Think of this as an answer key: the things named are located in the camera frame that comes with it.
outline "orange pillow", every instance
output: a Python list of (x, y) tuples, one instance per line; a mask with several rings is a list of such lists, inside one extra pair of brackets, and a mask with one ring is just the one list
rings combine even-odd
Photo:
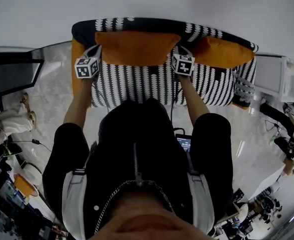
[(96, 43), (102, 46), (103, 60), (115, 65), (162, 65), (179, 41), (180, 36), (172, 33), (96, 32)]
[(237, 43), (205, 37), (193, 50), (195, 63), (215, 68), (232, 69), (250, 61), (254, 52)]

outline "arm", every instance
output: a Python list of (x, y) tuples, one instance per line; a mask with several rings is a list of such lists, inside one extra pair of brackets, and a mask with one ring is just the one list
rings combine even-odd
[(91, 102), (92, 78), (83, 79), (78, 93), (74, 96), (63, 123), (73, 123), (81, 129), (85, 124), (87, 108)]
[(292, 124), (294, 125), (294, 119), (293, 119), (292, 115), (289, 113), (288, 116), (289, 116), (290, 121), (291, 121)]
[(186, 98), (190, 120), (194, 126), (197, 119), (201, 115), (209, 113), (209, 110), (197, 93), (196, 89), (193, 87), (190, 78), (180, 75), (178, 75), (178, 78)]

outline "black and white striped cushion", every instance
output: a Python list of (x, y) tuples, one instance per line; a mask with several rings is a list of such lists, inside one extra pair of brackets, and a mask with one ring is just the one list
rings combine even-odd
[[(181, 36), (179, 45), (192, 50), (203, 37), (214, 37), (234, 42), (258, 51), (258, 45), (220, 30), (198, 24), (158, 18), (118, 17), (78, 22), (72, 27), (73, 37), (86, 49), (95, 45), (95, 32), (144, 31), (174, 33)], [(153, 67), (131, 67), (102, 63), (102, 73), (92, 87), (92, 106), (104, 107), (105, 101), (111, 108), (130, 99), (142, 103), (156, 98), (164, 105), (173, 102), (176, 83), (170, 68), (172, 52), (167, 62)], [(225, 106), (232, 102), (248, 107), (253, 98), (255, 79), (255, 58), (248, 63), (231, 69), (212, 68), (196, 64), (192, 83), (208, 105)], [(185, 105), (181, 91), (177, 104)]]
[[(104, 107), (106, 102), (108, 107), (113, 108), (125, 100), (142, 103), (148, 98), (171, 105), (176, 92), (176, 82), (170, 67), (171, 56), (172, 52), (166, 63), (157, 66), (155, 70), (147, 66), (113, 65), (103, 61), (102, 73), (92, 86), (93, 107)], [(192, 84), (206, 104), (225, 106), (230, 104), (234, 94), (233, 72), (232, 69), (195, 64)], [(186, 104), (182, 91), (178, 95), (177, 104)]]

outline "phone screen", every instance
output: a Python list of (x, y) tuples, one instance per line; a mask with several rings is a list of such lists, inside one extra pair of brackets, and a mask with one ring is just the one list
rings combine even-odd
[(190, 152), (191, 139), (189, 138), (189, 136), (188, 135), (179, 135), (179, 136), (177, 136), (177, 135), (176, 135), (177, 141), (180, 143), (182, 148), (186, 152)]

